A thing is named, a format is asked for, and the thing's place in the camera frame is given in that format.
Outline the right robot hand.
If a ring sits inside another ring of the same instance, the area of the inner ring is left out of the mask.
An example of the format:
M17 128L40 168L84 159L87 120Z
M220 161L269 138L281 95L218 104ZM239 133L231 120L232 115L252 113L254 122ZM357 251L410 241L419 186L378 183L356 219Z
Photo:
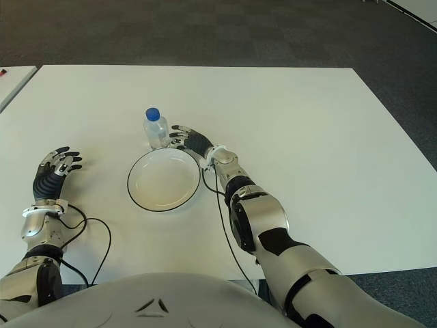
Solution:
M175 124L169 134L170 146L179 150L190 150L206 158L208 151L213 147L212 142L203 134L187 126Z

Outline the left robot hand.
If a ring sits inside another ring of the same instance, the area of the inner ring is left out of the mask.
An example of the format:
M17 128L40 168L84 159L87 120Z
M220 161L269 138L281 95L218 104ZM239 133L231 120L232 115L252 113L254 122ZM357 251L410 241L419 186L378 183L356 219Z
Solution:
M38 165L33 179L34 200L57 200L60 198L68 174L82 168L80 152L71 151L69 146L49 152Z

